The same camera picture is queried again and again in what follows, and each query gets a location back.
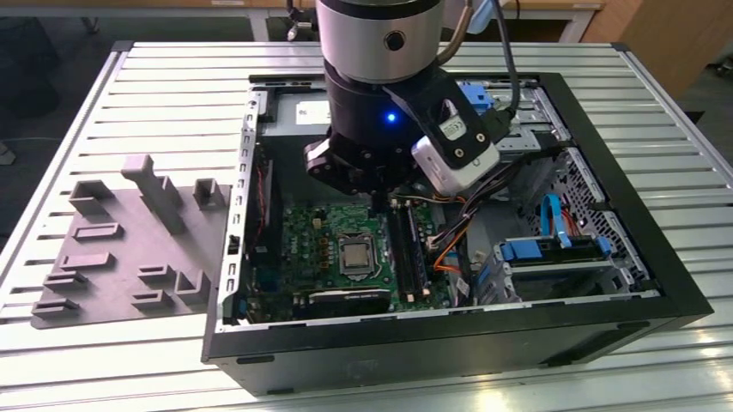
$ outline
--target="black cable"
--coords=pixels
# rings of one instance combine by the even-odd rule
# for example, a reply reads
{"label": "black cable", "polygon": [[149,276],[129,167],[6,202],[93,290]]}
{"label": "black cable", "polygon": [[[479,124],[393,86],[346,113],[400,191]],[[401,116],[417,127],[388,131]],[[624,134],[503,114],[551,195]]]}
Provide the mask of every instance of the black cable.
{"label": "black cable", "polygon": [[517,74],[515,55],[512,54],[512,46],[509,44],[509,30],[507,28],[507,20],[504,19],[503,4],[500,4],[500,0],[492,1],[495,2],[496,21],[500,26],[500,35],[503,37],[504,59],[507,60],[507,70],[509,71],[509,80],[512,82],[512,103],[508,110],[515,118],[515,115],[520,110],[520,75]]}

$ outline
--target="cable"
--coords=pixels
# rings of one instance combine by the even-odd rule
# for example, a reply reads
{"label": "cable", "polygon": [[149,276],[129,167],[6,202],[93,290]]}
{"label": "cable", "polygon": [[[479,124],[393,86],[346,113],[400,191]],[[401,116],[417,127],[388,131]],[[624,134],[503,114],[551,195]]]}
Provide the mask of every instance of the cable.
{"label": "cable", "polygon": [[456,200],[453,200],[452,197],[445,197],[445,198],[439,198],[437,196],[436,199],[431,199],[428,197],[423,197],[423,196],[416,196],[416,195],[393,195],[395,197],[403,197],[405,199],[417,199],[417,200],[423,200],[425,202],[429,202],[429,203],[465,203],[467,199],[464,199],[463,197],[457,197]]}
{"label": "cable", "polygon": [[441,196],[441,195],[436,194],[436,195],[433,195],[433,198],[436,198],[437,200],[455,200],[456,199],[459,202],[467,203],[467,199],[463,196],[448,197],[448,196]]}
{"label": "cable", "polygon": [[517,66],[515,65],[515,55],[512,54],[512,45],[509,43],[509,30],[507,28],[507,20],[504,19],[504,10],[500,0],[495,2],[496,21],[500,26],[500,35],[503,37],[504,59],[507,60],[507,70],[509,71],[509,80],[512,82],[512,103],[505,110],[511,110],[511,115],[515,118],[520,110],[520,75],[517,74]]}
{"label": "cable", "polygon": [[467,5],[464,6],[464,11],[461,12],[461,20],[459,20],[459,25],[456,26],[455,35],[451,38],[447,48],[441,53],[439,53],[439,56],[436,57],[439,66],[447,64],[459,52],[459,49],[461,48],[461,44],[464,43],[464,39],[467,37],[467,31],[469,30],[469,24],[472,23],[472,17],[473,0],[467,0]]}
{"label": "cable", "polygon": [[464,228],[464,230],[461,232],[459,232],[459,234],[456,235],[455,239],[451,241],[451,243],[448,244],[448,247],[447,249],[444,250],[444,252],[440,254],[439,256],[439,259],[436,259],[436,263],[433,264],[433,268],[437,270],[440,267],[441,267],[441,262],[444,261],[444,259],[447,258],[447,255],[448,253],[451,252],[451,249],[455,247],[456,245],[456,242],[459,242],[459,240],[464,237],[464,235],[467,234],[467,231],[469,230],[469,225],[467,225],[467,227]]}

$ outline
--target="aluminum extrusion table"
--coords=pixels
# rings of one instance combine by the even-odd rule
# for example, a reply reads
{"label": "aluminum extrusion table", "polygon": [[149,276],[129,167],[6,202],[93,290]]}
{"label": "aluminum extrusion table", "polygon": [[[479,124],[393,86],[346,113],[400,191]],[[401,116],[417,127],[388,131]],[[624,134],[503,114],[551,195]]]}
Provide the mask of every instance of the aluminum extrusion table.
{"label": "aluminum extrusion table", "polygon": [[[320,73],[318,44],[140,43],[109,57],[0,255],[0,409],[733,409],[731,167],[636,57],[609,45],[515,45],[520,70],[573,88],[716,313],[588,365],[261,398],[200,362],[206,315],[35,330],[31,305],[71,222],[81,179],[132,187],[126,154],[152,153],[178,186],[233,183],[253,74]],[[499,45],[449,68],[505,71]]]}

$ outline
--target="blue drive bracket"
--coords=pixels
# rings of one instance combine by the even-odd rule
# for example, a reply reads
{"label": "blue drive bracket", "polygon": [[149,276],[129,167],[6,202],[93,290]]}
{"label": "blue drive bracket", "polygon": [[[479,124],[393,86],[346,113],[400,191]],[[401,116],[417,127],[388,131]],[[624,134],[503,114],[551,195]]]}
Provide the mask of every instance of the blue drive bracket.
{"label": "blue drive bracket", "polygon": [[484,112],[495,105],[495,99],[484,88],[484,84],[480,82],[465,82],[461,83],[460,87],[467,95],[467,98],[469,99],[469,102],[472,103],[473,108],[477,109],[480,114],[484,114]]}
{"label": "blue drive bracket", "polygon": [[560,197],[555,193],[545,195],[543,199],[543,206],[540,208],[540,229],[543,231],[543,236],[552,235],[551,228],[551,216],[548,213],[552,213],[552,225],[555,226],[556,236],[560,240],[561,247],[571,247],[571,238],[568,236],[568,231],[565,230],[565,221],[563,220],[563,206],[560,205]]}

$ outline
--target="orange wire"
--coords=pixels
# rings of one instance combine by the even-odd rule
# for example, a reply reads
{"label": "orange wire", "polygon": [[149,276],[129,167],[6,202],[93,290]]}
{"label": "orange wire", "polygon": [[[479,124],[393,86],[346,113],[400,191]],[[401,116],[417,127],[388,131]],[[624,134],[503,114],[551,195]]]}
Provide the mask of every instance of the orange wire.
{"label": "orange wire", "polygon": [[463,196],[448,197],[448,196],[441,196],[441,195],[433,195],[433,198],[436,200],[440,200],[441,202],[456,199],[456,200],[459,200],[459,202],[467,203],[467,199]]}
{"label": "orange wire", "polygon": [[459,269],[457,266],[439,266],[436,270],[445,270],[447,272],[456,272],[461,274],[461,270]]}
{"label": "orange wire", "polygon": [[451,244],[448,245],[448,248],[447,250],[440,254],[440,257],[439,257],[439,260],[436,260],[436,263],[433,264],[433,268],[437,270],[441,266],[441,262],[444,261],[444,259],[447,258],[447,255],[448,253],[451,252],[451,250],[453,249],[456,243],[459,242],[459,240],[464,237],[464,235],[467,234],[467,231],[469,230],[469,225],[467,225],[467,227],[461,230],[461,232],[459,232],[456,234],[456,237],[455,239],[451,241]]}

